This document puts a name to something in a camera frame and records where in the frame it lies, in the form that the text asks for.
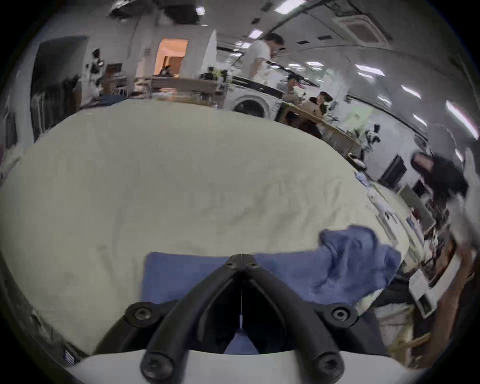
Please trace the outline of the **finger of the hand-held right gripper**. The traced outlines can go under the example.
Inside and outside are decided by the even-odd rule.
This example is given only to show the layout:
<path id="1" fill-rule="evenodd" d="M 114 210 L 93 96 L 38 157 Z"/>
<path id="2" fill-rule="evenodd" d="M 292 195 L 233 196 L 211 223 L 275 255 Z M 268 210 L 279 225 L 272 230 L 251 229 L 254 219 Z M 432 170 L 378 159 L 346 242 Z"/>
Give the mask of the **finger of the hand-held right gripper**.
<path id="1" fill-rule="evenodd" d="M 450 201 L 457 195 L 467 197 L 469 184 L 451 161 L 441 156 L 416 152 L 412 154 L 410 163 L 432 191 L 434 201 Z"/>

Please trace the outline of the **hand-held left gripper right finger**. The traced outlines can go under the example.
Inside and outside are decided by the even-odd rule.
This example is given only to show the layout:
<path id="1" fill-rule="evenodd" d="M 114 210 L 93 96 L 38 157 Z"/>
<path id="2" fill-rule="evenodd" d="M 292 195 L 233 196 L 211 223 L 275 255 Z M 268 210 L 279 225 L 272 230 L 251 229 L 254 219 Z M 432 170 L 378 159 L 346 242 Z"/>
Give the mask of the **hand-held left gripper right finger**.
<path id="1" fill-rule="evenodd" d="M 351 305 L 308 302 L 249 254 L 242 255 L 242 328 L 260 354 L 296 351 L 310 383 L 339 381 L 340 351 L 387 356 L 380 332 Z"/>

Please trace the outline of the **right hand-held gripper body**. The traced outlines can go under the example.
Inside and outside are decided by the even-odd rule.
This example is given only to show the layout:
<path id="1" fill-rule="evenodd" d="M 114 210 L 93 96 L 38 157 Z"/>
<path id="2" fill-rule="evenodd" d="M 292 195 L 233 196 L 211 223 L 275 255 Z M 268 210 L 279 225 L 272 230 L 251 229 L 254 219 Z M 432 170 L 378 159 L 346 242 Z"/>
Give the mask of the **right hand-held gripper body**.
<path id="1" fill-rule="evenodd" d="M 466 196 L 455 195 L 448 202 L 450 231 L 457 245 L 480 246 L 480 150 L 467 148 L 464 177 Z"/>

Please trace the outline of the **person's right hand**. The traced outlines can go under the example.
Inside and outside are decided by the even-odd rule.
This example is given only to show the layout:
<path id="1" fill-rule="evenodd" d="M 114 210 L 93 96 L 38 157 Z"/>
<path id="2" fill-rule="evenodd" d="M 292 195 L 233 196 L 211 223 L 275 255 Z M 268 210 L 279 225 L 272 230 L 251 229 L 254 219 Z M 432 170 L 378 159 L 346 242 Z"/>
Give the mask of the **person's right hand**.
<path id="1" fill-rule="evenodd" d="M 462 245 L 458 247 L 457 255 L 460 258 L 462 272 L 470 273 L 475 264 L 477 250 L 469 245 Z"/>

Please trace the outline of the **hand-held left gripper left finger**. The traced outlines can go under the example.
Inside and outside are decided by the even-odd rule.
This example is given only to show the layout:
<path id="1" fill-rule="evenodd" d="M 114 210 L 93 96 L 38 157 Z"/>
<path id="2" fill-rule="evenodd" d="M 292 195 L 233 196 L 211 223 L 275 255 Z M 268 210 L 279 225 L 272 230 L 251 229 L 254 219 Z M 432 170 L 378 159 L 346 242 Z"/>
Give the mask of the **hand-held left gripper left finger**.
<path id="1" fill-rule="evenodd" d="M 241 329 L 242 269 L 243 255 L 232 255 L 181 299 L 130 305 L 93 354 L 146 347 L 140 372 L 147 382 L 180 383 L 189 350 L 224 353 Z"/>

